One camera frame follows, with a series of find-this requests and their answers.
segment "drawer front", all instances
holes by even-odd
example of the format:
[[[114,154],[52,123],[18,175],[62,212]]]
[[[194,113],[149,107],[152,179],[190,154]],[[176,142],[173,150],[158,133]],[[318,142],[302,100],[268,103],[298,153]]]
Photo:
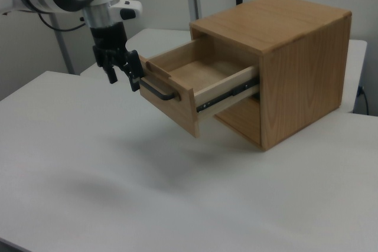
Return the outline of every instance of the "drawer front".
[[[141,62],[141,95],[194,137],[200,121],[259,92],[258,66],[219,57],[211,38]]]

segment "white table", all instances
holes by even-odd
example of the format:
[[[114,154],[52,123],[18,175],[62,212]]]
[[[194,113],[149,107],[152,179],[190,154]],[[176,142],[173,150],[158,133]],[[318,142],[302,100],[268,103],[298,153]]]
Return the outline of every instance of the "white table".
[[[164,53],[191,40],[189,31],[155,30],[145,29],[130,38],[126,44],[128,50],[137,50],[146,58]],[[360,40],[350,40],[344,91],[340,112],[351,113],[356,101],[357,88],[360,82],[361,71],[364,63],[367,43]],[[115,68],[118,80],[128,84],[128,79],[123,72]],[[92,65],[81,73],[81,76],[107,80],[107,76],[97,64]]]
[[[45,73],[0,102],[0,237],[33,252],[375,251],[378,119],[267,152],[194,139],[124,84]]]

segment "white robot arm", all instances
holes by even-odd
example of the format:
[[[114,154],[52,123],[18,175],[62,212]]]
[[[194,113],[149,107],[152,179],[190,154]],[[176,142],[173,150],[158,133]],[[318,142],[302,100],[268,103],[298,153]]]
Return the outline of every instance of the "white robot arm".
[[[140,16],[142,5],[132,0],[0,0],[0,15],[11,11],[39,14],[83,11],[86,25],[94,38],[94,55],[111,83],[117,81],[113,66],[129,77],[133,91],[144,76],[136,51],[126,50],[126,32],[122,21]]]

